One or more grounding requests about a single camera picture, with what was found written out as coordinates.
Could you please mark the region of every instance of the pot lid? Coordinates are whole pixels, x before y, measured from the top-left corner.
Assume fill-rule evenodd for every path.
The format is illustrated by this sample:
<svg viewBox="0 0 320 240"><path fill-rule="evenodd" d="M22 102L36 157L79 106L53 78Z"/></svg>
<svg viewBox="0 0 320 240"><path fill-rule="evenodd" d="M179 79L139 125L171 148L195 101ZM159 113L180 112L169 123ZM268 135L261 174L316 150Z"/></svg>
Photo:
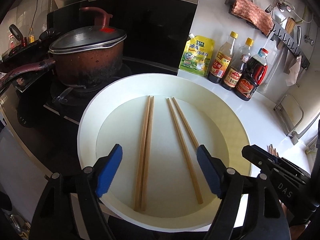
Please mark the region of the pot lid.
<svg viewBox="0 0 320 240"><path fill-rule="evenodd" d="M62 35L50 45L49 50L53 54L66 54L110 48L125 38L124 30L100 25L87 26Z"/></svg>

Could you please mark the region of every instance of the fork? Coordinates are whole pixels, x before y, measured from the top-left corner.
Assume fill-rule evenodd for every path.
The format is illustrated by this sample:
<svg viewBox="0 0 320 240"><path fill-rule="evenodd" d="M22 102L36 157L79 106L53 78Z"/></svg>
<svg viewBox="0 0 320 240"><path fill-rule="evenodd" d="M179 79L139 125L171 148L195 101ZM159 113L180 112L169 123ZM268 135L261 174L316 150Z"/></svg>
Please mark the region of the fork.
<svg viewBox="0 0 320 240"><path fill-rule="evenodd" d="M273 9L273 6L272 6L272 4L270 4L264 11L266 13L270 13L272 11L272 9Z"/></svg>

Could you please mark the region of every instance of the soy sauce bottle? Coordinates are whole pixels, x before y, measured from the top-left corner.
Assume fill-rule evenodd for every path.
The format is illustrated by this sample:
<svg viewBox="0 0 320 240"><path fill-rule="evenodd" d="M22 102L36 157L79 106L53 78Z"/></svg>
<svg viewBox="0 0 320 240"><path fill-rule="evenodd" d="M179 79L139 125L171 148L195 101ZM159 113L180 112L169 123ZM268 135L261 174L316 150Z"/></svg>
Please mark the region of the soy sauce bottle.
<svg viewBox="0 0 320 240"><path fill-rule="evenodd" d="M268 51L266 49L260 49L258 54L248 60L247 67L234 89L235 94L242 100L250 100L266 75L268 68L267 55Z"/></svg>

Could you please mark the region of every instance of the chopsticks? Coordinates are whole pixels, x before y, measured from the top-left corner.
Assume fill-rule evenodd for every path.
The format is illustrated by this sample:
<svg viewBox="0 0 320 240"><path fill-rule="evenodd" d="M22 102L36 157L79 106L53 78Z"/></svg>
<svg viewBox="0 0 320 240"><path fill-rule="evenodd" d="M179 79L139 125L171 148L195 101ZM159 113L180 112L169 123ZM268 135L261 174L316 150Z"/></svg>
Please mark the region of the chopsticks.
<svg viewBox="0 0 320 240"><path fill-rule="evenodd" d="M151 147L151 131L152 131L154 102L155 102L155 97L152 97L151 103L150 103L149 118L148 118L146 151L145 151L144 165L143 165L141 211L145 211L146 206L147 206L147 182L148 182L148 170L149 170L149 157L150 157L150 147Z"/></svg>
<svg viewBox="0 0 320 240"><path fill-rule="evenodd" d="M200 191L200 187L199 187L199 184L198 184L198 180L197 180L197 177L196 177L196 172L195 172L195 169L192 165L192 162L191 162L191 158L190 158L190 154L189 154L189 151L188 151L188 148L187 148L187 144L186 144L186 141L183 137L183 134L182 134L182 130L181 130L181 127L179 125L179 121L178 121L178 118L176 116L176 113L173 109L173 106L171 104L171 101L169 98L167 98L167 101L168 101L168 105L169 105L169 108L170 108L170 112L171 112L171 115L173 117L173 120L174 120L174 123L175 123L175 126L176 126L176 129L177 129L177 132L178 132L178 135L179 135L179 138L180 138L180 142L181 142L181 146L182 146L182 150L183 150L183 154L184 154L184 157L186 159L186 162L187 162L187 166L188 166L188 169L189 169L189 173L190 173L190 176L191 176L191 181L192 181L192 184L193 184L193 188L195 190L195 193L196 193L196 198L197 198L197 201L198 201L198 204L202 204L203 203L203 199L202 199L202 195L201 195L201 191Z"/></svg>
<svg viewBox="0 0 320 240"><path fill-rule="evenodd" d="M279 157L279 154L277 153L276 148L273 148L272 144L268 146L268 152L272 155Z"/></svg>
<svg viewBox="0 0 320 240"><path fill-rule="evenodd" d="M150 156L154 98L155 97L151 98L150 96L148 96L147 105L145 109L141 143L140 143L140 155L139 155L139 163L138 163L136 188L135 188L135 195L134 195L135 211L139 211L140 209L142 210L142 206L144 210L146 208L148 163L149 163L149 156Z"/></svg>
<svg viewBox="0 0 320 240"><path fill-rule="evenodd" d="M199 147L199 143L197 141L197 138L196 138L195 134L193 133L193 131L192 131L192 129L191 129L186 117L184 116L184 114L183 114L183 112L182 112L177 100L175 98L172 98L172 101L176 105L176 108L178 109L178 112L179 112L179 114L180 114L180 116L181 116L181 118L182 118L182 120L183 120L183 122L184 122L184 124L185 124L185 126L186 126L186 128L188 130L188 132L189 132L189 135L190 135L190 137L192 139L192 142L193 142L195 148L197 149Z"/></svg>

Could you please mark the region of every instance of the red label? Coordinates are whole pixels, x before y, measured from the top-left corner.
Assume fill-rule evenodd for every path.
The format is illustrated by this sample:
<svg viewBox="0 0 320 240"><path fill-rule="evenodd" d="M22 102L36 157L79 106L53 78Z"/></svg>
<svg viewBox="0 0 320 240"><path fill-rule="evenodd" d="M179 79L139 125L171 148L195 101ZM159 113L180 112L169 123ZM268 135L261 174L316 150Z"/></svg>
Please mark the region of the red label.
<svg viewBox="0 0 320 240"><path fill-rule="evenodd" d="M238 83L240 77L242 74L235 71L233 68L230 68L228 74L226 75L224 79L224 83L228 85L229 87L234 88L236 84Z"/></svg>
<svg viewBox="0 0 320 240"><path fill-rule="evenodd" d="M251 91L254 85L250 84L246 79L241 79L237 84L238 91L246 97L251 97Z"/></svg>
<svg viewBox="0 0 320 240"><path fill-rule="evenodd" d="M221 52L218 52L217 57L213 62L210 70L211 74L221 78L230 63L230 60L231 57L227 57L223 55Z"/></svg>
<svg viewBox="0 0 320 240"><path fill-rule="evenodd" d="M100 29L100 31L105 32L105 33L111 33L114 32L114 29L108 28L108 27L103 27Z"/></svg>

